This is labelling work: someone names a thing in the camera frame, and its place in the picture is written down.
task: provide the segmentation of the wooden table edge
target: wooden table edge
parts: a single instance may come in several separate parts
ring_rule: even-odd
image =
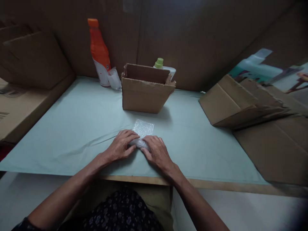
[[[158,184],[158,185],[170,185],[162,177],[148,177],[148,176],[120,176],[109,175],[100,176],[104,180],[113,181],[125,181],[144,184]],[[236,182],[221,182],[221,181],[207,181],[188,179],[188,181],[196,188],[223,190],[231,192],[241,193],[258,193],[266,195],[276,196],[289,196],[289,197],[307,197],[308,189],[296,185],[286,184],[248,184],[248,183],[236,183]]]

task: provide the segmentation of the green bottle cap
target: green bottle cap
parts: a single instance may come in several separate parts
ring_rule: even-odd
[[[155,67],[160,69],[163,67],[163,62],[164,62],[164,59],[163,58],[158,58],[157,61],[155,62]]]

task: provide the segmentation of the hand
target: hand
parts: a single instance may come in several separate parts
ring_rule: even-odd
[[[157,166],[164,174],[169,175],[176,164],[172,162],[163,139],[157,136],[146,136],[142,140],[147,142],[151,150],[149,152],[147,149],[141,148],[147,160]]]
[[[136,145],[130,148],[127,148],[127,145],[137,138],[140,138],[140,136],[132,130],[120,131],[109,148],[97,155],[95,162],[98,162],[100,168],[102,168],[116,160],[127,158],[136,148]]]

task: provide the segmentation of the orange bottle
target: orange bottle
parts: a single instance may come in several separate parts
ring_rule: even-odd
[[[104,43],[102,34],[98,28],[97,19],[88,19],[91,35],[91,54],[94,60],[96,71],[103,87],[109,87],[108,71],[110,70],[109,52]]]

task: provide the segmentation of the person's left hand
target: person's left hand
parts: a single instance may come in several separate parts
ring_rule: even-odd
[[[107,150],[102,154],[108,163],[112,163],[118,159],[127,158],[136,148],[136,145],[129,148],[127,148],[127,145],[137,138],[140,138],[140,136],[132,130],[120,131],[109,148],[107,148]]]

